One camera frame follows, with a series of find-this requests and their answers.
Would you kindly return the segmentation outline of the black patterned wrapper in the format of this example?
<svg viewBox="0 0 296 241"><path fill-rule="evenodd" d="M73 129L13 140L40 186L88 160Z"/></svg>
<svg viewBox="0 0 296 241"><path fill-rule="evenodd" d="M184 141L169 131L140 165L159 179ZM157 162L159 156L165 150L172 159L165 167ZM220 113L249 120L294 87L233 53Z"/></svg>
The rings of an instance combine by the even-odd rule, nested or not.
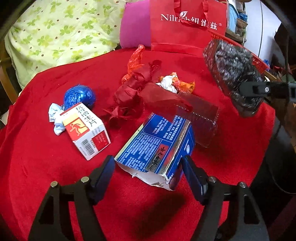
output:
<svg viewBox="0 0 296 241"><path fill-rule="evenodd" d="M205 47L203 57L218 87L231 99L239 114L251 117L263 102L262 97L244 97L239 93L243 82L262 82L262 75L252 64L253 56L243 47L213 39Z"/></svg>

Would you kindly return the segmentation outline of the red white medicine box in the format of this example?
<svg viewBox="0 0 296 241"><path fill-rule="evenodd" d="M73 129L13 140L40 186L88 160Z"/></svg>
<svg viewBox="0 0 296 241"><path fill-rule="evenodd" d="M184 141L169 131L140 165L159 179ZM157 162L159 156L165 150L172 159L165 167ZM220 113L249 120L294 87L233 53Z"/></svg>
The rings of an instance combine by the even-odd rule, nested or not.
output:
<svg viewBox="0 0 296 241"><path fill-rule="evenodd" d="M110 145L103 121L82 102L64 111L60 117L72 142L87 161Z"/></svg>

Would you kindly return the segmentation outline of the clear plastic tray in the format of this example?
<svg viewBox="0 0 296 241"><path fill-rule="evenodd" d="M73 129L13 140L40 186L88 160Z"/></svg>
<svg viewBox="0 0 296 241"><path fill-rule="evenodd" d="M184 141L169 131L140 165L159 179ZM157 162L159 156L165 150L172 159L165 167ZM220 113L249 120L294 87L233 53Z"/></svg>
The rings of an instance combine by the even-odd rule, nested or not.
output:
<svg viewBox="0 0 296 241"><path fill-rule="evenodd" d="M191 122L196 143L207 148L217 130L218 106L197 95L180 92L178 96L190 106L177 105L177 115Z"/></svg>

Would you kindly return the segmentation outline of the blue medicine box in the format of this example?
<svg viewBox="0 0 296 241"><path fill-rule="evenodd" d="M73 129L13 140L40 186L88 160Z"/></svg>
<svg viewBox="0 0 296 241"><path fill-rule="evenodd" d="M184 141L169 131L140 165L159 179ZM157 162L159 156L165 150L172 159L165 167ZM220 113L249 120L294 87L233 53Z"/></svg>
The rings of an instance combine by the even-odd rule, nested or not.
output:
<svg viewBox="0 0 296 241"><path fill-rule="evenodd" d="M175 190L182 176L181 158L191 155L195 137L191 122L175 116L169 122L152 113L115 156L118 166L148 185Z"/></svg>

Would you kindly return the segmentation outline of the orange snack wrapper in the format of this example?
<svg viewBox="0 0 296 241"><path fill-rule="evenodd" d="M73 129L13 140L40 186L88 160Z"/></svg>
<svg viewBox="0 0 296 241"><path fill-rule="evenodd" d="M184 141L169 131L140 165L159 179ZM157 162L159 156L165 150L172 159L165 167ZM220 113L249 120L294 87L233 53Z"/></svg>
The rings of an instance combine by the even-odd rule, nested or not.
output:
<svg viewBox="0 0 296 241"><path fill-rule="evenodd" d="M194 81L191 83L181 81L181 80L179 80L176 72L172 72L170 75L176 75L176 77L173 78L173 86L176 88L177 93L182 92L182 93L191 94L194 91L194 89L195 89L195 82ZM160 82L163 78L164 78L164 76L161 76L159 78L158 82Z"/></svg>

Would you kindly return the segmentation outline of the light blue mask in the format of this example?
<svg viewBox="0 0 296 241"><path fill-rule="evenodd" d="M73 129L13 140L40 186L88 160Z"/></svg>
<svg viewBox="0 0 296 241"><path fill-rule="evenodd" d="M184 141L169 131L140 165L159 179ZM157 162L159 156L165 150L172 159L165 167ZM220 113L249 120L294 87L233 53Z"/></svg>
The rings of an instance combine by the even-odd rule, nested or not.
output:
<svg viewBox="0 0 296 241"><path fill-rule="evenodd" d="M66 130L62 119L61 114L63 113L63 109L56 103L52 103L49 107L48 115L49 122L54 123L54 133L59 136L64 130Z"/></svg>

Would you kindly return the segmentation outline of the white paper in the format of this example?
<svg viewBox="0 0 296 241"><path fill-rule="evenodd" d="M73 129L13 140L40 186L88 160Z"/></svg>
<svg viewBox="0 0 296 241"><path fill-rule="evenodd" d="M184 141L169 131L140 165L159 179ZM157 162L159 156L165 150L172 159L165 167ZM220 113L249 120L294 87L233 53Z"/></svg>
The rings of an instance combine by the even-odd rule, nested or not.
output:
<svg viewBox="0 0 296 241"><path fill-rule="evenodd" d="M160 82L156 83L156 85L172 93L177 93L176 88L173 86L174 77L176 77L176 75L167 75Z"/></svg>

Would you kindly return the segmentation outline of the blue plastic bag ball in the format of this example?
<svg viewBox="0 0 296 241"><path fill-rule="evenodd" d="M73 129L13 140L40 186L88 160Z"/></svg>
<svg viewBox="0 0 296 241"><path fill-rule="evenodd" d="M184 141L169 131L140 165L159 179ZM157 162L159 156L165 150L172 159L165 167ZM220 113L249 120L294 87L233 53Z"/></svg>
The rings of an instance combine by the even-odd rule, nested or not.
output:
<svg viewBox="0 0 296 241"><path fill-rule="evenodd" d="M63 98L63 110L82 102L89 109L92 109L96 101L96 96L93 90L85 85L76 85L68 89Z"/></svg>

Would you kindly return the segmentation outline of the red plastic bag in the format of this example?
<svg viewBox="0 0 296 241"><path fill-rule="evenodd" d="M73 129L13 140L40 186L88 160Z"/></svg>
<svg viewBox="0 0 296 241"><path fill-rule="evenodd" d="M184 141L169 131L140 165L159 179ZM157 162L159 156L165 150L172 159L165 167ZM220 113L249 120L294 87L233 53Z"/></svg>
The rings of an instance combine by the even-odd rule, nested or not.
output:
<svg viewBox="0 0 296 241"><path fill-rule="evenodd" d="M138 48L131 55L127 64L127 73L121 79L122 84L126 83L133 76L134 72L143 66L142 54L144 50L145 50L145 46L140 44Z"/></svg>

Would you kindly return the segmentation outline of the red paper gift bag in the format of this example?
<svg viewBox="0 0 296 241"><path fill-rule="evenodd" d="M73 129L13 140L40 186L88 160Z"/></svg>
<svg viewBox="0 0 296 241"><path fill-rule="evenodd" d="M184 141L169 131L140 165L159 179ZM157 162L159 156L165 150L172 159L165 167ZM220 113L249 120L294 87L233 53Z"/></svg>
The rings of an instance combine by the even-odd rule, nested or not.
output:
<svg viewBox="0 0 296 241"><path fill-rule="evenodd" d="M151 49L201 56L211 33L224 35L227 4L219 1L150 1Z"/></svg>

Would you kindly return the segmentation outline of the green clover quilt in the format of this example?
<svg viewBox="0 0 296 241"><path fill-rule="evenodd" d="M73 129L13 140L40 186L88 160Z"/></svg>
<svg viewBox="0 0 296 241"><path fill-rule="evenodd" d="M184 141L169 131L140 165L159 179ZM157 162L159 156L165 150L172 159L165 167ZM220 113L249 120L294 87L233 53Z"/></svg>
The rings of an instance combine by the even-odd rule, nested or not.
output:
<svg viewBox="0 0 296 241"><path fill-rule="evenodd" d="M21 88L52 67L114 50L127 1L35 1L4 39Z"/></svg>

